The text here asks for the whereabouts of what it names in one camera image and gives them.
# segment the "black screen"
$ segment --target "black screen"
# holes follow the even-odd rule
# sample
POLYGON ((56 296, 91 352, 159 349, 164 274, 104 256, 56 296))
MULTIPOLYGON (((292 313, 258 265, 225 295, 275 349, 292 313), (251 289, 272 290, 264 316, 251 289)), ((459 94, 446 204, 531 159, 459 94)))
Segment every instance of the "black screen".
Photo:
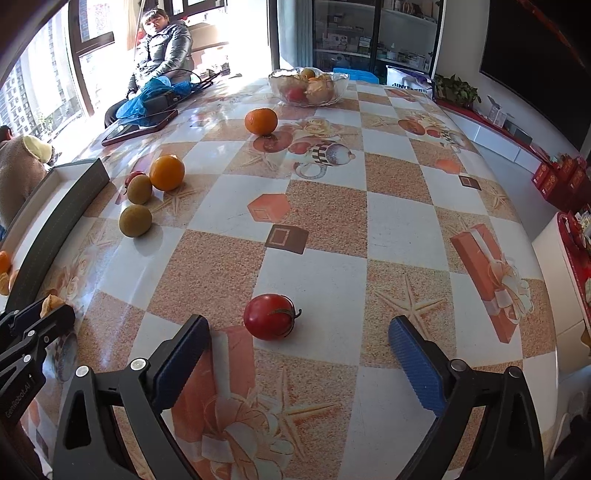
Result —
MULTIPOLYGON (((555 20, 542 8, 540 0, 491 0, 480 71, 522 97, 580 149, 591 124, 591 75, 588 52, 569 37, 574 30, 580 34, 576 19, 583 13, 569 9, 569 25, 569 16, 555 20)), ((511 106, 504 107, 511 113, 511 106)))
POLYGON ((171 115, 171 113, 172 112, 170 111, 166 111, 133 120, 117 120, 117 123, 113 128, 113 131, 110 132, 105 139, 111 140, 112 138, 120 137, 121 135, 125 134, 130 134, 131 132, 135 132, 137 130, 145 130, 147 128, 156 127, 161 122, 165 121, 171 115))

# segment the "tablet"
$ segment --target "tablet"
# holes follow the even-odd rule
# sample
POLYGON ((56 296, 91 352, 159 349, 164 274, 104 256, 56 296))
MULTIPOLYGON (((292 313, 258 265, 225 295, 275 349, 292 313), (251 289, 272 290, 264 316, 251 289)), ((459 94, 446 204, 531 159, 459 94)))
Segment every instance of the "tablet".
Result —
POLYGON ((167 110, 154 115, 144 116, 132 120, 120 119, 114 124, 113 130, 101 142, 103 147, 122 142, 130 138, 140 137, 162 130, 173 118, 178 110, 167 110))

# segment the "screw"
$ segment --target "screw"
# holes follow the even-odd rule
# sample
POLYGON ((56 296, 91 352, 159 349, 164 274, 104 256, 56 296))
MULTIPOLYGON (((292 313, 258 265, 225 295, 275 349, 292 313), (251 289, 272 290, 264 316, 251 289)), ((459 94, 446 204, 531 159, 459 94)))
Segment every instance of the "screw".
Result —
POLYGON ((456 372, 463 372, 466 368, 466 362, 464 360, 460 360, 459 358, 455 358, 450 362, 452 369, 456 372))
POLYGON ((146 360, 143 358, 136 358, 134 361, 131 362, 131 369, 132 370, 142 370, 143 367, 146 366, 146 360))
POLYGON ((86 365, 82 365, 76 369, 77 377, 84 377, 88 373, 89 368, 86 365))
POLYGON ((523 372, 521 371, 521 368, 519 368, 519 367, 509 367, 509 375, 512 376, 513 378, 521 378, 521 375, 523 375, 523 372))

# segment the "tangerine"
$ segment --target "tangerine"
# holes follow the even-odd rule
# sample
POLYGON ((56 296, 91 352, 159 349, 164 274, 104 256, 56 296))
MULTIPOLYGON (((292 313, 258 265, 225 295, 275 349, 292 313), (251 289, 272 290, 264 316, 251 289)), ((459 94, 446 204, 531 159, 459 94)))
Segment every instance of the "tangerine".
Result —
POLYGON ((0 274, 7 273, 10 270, 10 266, 10 255, 8 255, 8 252, 2 250, 0 252, 0 274))
POLYGON ((277 124, 277 114, 270 108, 255 108, 244 117, 244 126, 255 135, 271 135, 277 124))
POLYGON ((176 155, 162 155, 150 167, 150 181, 158 190, 168 192, 181 185, 184 163, 176 155))

